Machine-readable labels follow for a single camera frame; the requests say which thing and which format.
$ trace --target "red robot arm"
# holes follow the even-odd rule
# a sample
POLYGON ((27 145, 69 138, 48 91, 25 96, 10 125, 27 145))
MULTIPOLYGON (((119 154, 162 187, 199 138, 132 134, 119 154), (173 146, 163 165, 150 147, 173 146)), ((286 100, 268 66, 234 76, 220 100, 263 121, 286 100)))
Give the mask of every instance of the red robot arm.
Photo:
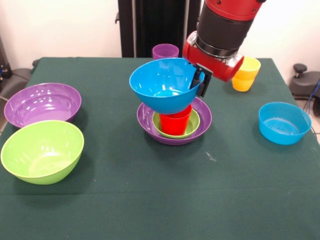
POLYGON ((228 82, 244 57, 238 53, 262 3, 266 0, 205 0, 197 25, 183 47, 183 57, 206 75, 198 96, 204 96, 210 77, 228 82))

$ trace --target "bowl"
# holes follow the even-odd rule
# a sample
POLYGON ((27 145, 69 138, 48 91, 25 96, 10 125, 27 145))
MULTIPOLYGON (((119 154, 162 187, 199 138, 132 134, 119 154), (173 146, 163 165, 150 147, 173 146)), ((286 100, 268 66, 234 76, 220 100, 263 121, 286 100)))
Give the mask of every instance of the bowl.
POLYGON ((40 121, 7 139, 1 150, 1 163, 25 182, 54 184, 74 169, 84 143, 84 136, 75 125, 60 120, 40 121))
POLYGON ((200 117, 197 113, 196 110, 192 109, 187 126, 186 126, 186 130, 185 133, 182 135, 170 135, 167 134, 165 132, 161 131, 161 122, 160 122, 160 116, 159 113, 154 112, 153 116, 152 116, 152 122, 155 126, 155 129, 164 137, 169 138, 169 139, 185 139, 189 136, 191 136, 192 134, 195 133, 195 131, 198 129, 199 125, 200 125, 200 117))
POLYGON ((292 145, 311 128, 310 117, 299 107, 286 102, 270 102, 259 110, 259 129, 269 141, 292 145))
POLYGON ((180 146, 180 145, 185 145, 193 141, 196 141, 198 138, 203 136, 204 133, 209 129, 212 123, 212 114, 211 114, 210 108, 204 101, 196 97, 192 101, 191 106, 198 113, 200 117, 200 125, 192 135, 183 139, 171 139, 171 138, 162 136, 157 131, 152 120, 155 111, 153 111, 150 107, 148 107, 144 103, 141 103, 140 106, 138 107, 136 111, 136 117, 142 129, 157 142, 165 145, 180 146))
POLYGON ((17 128, 45 120, 71 122, 81 106, 79 92, 62 83, 41 83, 22 89, 4 107, 4 116, 17 128))
POLYGON ((196 68, 184 58, 162 58, 138 67, 129 84, 138 98, 159 114, 183 111, 197 95, 201 81, 190 89, 196 68))

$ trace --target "light green bowl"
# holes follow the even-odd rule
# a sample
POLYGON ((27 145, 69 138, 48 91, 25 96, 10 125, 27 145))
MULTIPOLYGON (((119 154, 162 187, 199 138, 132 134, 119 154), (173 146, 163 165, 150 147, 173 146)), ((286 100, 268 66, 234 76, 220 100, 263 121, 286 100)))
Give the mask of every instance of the light green bowl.
POLYGON ((189 117, 188 124, 186 126, 186 130, 183 135, 169 135, 161 131, 161 123, 159 113, 154 112, 152 116, 152 122, 154 124, 155 129, 164 137, 169 139, 185 139, 198 129, 200 125, 200 117, 196 110, 192 109, 192 112, 189 117))
POLYGON ((54 184, 77 165, 84 143, 82 132, 69 122, 39 121, 8 138, 1 150, 1 163, 9 173, 28 183, 54 184))

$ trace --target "plastic cup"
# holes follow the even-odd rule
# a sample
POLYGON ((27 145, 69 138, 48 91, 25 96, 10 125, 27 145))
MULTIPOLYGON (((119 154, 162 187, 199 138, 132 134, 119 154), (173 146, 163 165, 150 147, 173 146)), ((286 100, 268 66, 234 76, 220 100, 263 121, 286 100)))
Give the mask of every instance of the plastic cup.
POLYGON ((185 134, 191 112, 192 106, 189 104, 188 107, 181 112, 175 114, 159 114, 162 132, 174 136, 185 134))
POLYGON ((239 70, 232 78, 232 86, 239 92, 248 91, 254 84, 259 73, 261 63, 254 57, 245 56, 239 70))
POLYGON ((152 48, 152 58, 165 59, 165 58, 177 58, 179 56, 179 48, 169 43, 162 43, 152 48))

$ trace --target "blue plastic bowl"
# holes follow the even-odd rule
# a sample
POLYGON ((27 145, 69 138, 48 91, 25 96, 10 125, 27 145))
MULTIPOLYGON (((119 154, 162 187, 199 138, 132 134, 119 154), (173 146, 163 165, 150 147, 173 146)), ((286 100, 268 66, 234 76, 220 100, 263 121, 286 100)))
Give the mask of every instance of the blue plastic bowl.
POLYGON ((192 89, 196 68, 184 58, 162 58, 137 68, 129 84, 139 99, 159 114, 183 111, 195 99, 200 84, 192 89))
POLYGON ((291 145, 310 130, 311 119, 299 107, 285 102, 270 102, 259 110, 259 128, 269 141, 291 145))

